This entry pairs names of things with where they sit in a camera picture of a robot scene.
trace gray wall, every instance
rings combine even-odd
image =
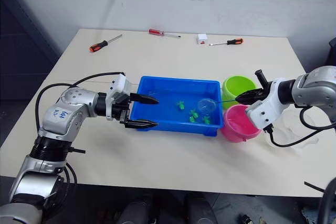
[[[336,0],[20,1],[59,52],[79,28],[284,36],[309,71],[323,64],[336,36]]]

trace pink bucket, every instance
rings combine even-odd
[[[231,106],[224,114],[222,134],[231,142],[239,143],[256,137],[261,130],[257,129],[247,117],[246,105]]]

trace screwdriver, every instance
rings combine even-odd
[[[121,38],[121,35],[116,36],[116,38],[110,39],[108,41],[103,40],[101,43],[97,43],[92,45],[89,49],[91,52],[97,52],[98,50],[102,49],[103,47],[107,46],[109,43],[111,43],[112,41],[115,41],[116,39]]]
[[[159,35],[159,36],[170,36],[170,37],[180,38],[179,35],[166,34],[164,31],[159,31],[159,30],[154,30],[154,29],[149,29],[149,34]]]
[[[228,40],[227,42],[209,44],[209,46],[222,45],[222,44],[237,45],[237,44],[241,44],[243,42],[244,42],[243,38],[237,38],[237,39],[233,39],[233,40]]]

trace white table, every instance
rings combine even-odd
[[[88,47],[123,34],[98,52]],[[41,87],[55,82],[74,82],[85,76],[125,71],[137,90],[141,76],[218,80],[231,75],[248,76],[262,69],[266,78],[294,79],[304,70],[286,38],[244,37],[237,46],[197,45],[195,34],[181,39],[146,32],[81,29]],[[221,42],[236,36],[209,35]],[[106,92],[113,77],[83,83],[92,91]],[[47,91],[40,104],[40,118],[65,88]],[[37,136],[35,97],[21,115],[0,149],[0,175],[17,175]],[[309,111],[321,125],[330,122],[319,110]],[[274,149],[263,133],[246,143],[230,143],[199,134],[125,129],[103,117],[86,119],[73,146],[85,155],[69,153],[79,183],[108,186],[165,188],[221,193],[321,196],[303,185],[308,181],[325,187],[336,176],[335,132],[318,134],[319,143],[307,145],[301,154],[292,149]]]

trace small green toy figure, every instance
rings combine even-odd
[[[190,121],[191,123],[195,123],[195,122],[196,122],[193,116],[190,116],[190,117],[189,117],[189,121]]]
[[[191,115],[195,119],[198,118],[198,114],[197,114],[196,110],[190,110],[189,115]]]
[[[179,101],[177,104],[176,104],[180,110],[184,110],[184,101]]]
[[[202,120],[204,121],[205,124],[210,124],[209,118],[210,118],[210,116],[204,116],[204,117],[202,117]]]

